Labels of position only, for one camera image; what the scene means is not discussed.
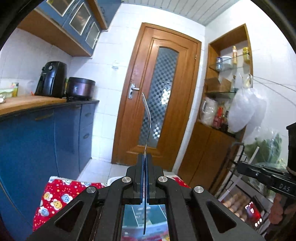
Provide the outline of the right hand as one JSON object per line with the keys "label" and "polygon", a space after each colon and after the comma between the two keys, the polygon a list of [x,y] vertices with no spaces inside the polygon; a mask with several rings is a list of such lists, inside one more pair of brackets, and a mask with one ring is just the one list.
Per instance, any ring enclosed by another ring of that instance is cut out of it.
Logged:
{"label": "right hand", "polygon": [[280,194],[276,194],[273,200],[273,206],[270,209],[270,214],[269,214],[269,221],[273,225],[279,224],[282,219],[283,215],[288,215],[290,213],[295,213],[295,203],[291,204],[287,208],[283,208],[281,205],[281,200],[282,196]]}

